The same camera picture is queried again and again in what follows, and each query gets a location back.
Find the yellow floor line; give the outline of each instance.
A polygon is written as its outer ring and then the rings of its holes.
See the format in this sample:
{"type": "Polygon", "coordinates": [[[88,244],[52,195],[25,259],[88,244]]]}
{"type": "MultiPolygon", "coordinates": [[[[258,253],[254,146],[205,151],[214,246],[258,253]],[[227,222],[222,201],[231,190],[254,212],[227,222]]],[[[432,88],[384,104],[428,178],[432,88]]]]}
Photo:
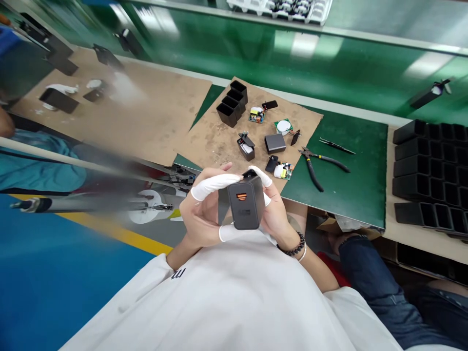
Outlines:
{"type": "MultiPolygon", "coordinates": [[[[27,200],[32,197],[43,197],[38,195],[18,195],[18,194],[9,194],[12,197],[15,197],[19,200],[27,200]]],[[[98,218],[87,213],[61,213],[56,214],[60,217],[66,218],[72,222],[78,223],[84,227],[97,231],[99,233],[110,236],[114,239],[117,239],[125,244],[134,246],[146,252],[149,252],[154,255],[159,254],[168,254],[172,247],[164,245],[158,241],[152,240],[135,232],[132,232],[128,229],[122,228],[121,226],[113,223],[110,220],[104,218],[98,218]]]]}

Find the stacked charger casings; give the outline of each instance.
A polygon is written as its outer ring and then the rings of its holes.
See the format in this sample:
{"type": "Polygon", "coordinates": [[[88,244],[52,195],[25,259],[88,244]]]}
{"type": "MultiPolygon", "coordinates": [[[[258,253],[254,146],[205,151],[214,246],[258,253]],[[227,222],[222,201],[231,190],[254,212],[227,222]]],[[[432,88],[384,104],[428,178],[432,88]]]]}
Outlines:
{"type": "Polygon", "coordinates": [[[231,83],[231,89],[216,107],[219,118],[223,123],[234,128],[245,112],[245,105],[249,102],[247,87],[237,80],[231,83]]]}
{"type": "Polygon", "coordinates": [[[468,128],[413,120],[393,135],[396,221],[468,243],[468,128]]]}

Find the circuit board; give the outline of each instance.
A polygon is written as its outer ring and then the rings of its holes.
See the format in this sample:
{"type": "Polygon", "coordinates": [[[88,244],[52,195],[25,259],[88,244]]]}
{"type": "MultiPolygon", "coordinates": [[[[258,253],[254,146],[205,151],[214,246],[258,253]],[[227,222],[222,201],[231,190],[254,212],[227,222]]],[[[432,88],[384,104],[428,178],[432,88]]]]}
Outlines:
{"type": "Polygon", "coordinates": [[[291,176],[293,175],[294,165],[288,162],[283,162],[281,163],[281,166],[283,166],[283,173],[281,174],[281,179],[290,180],[291,176]]]}

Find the wire cutters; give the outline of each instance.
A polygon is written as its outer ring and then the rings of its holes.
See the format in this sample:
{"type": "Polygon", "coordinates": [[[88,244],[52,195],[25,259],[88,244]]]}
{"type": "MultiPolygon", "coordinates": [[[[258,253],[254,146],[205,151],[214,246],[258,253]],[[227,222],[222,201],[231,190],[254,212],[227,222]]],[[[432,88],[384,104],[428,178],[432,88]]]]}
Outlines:
{"type": "Polygon", "coordinates": [[[306,147],[302,147],[303,150],[298,150],[302,155],[304,155],[304,157],[306,158],[307,160],[307,166],[309,168],[309,173],[311,175],[311,178],[312,178],[312,182],[314,183],[314,185],[317,187],[317,189],[319,190],[319,192],[323,192],[323,187],[320,185],[320,183],[318,182],[317,180],[317,177],[315,176],[315,172],[313,170],[313,166],[312,166],[312,162],[311,162],[311,157],[316,157],[316,158],[319,158],[319,159],[322,159],[324,161],[328,161],[330,163],[333,163],[335,165],[337,165],[339,168],[341,168],[343,171],[345,171],[346,173],[351,173],[350,169],[348,167],[346,167],[343,163],[333,159],[333,158],[330,158],[330,157],[326,157],[326,156],[322,156],[322,155],[317,155],[317,154],[313,154],[312,152],[310,152],[310,150],[306,147]]]}

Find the blue clothing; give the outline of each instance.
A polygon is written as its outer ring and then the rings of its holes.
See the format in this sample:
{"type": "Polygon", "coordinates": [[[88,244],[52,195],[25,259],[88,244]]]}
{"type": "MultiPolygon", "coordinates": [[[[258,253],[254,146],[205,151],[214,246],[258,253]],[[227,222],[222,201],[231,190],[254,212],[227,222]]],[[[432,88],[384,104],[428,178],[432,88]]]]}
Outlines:
{"type": "Polygon", "coordinates": [[[365,236],[352,236],[340,248],[343,272],[366,300],[402,349],[418,345],[445,345],[468,350],[468,299],[437,289],[423,288],[416,306],[410,304],[377,250],[365,236]],[[423,319],[430,308],[432,321],[423,319]]]}
{"type": "MultiPolygon", "coordinates": [[[[16,129],[12,140],[61,155],[78,158],[67,143],[58,137],[16,129]]],[[[2,151],[32,156],[0,147],[2,151]]],[[[86,180],[86,170],[69,164],[35,161],[0,154],[0,190],[20,188],[37,191],[72,192],[86,180]]]]}

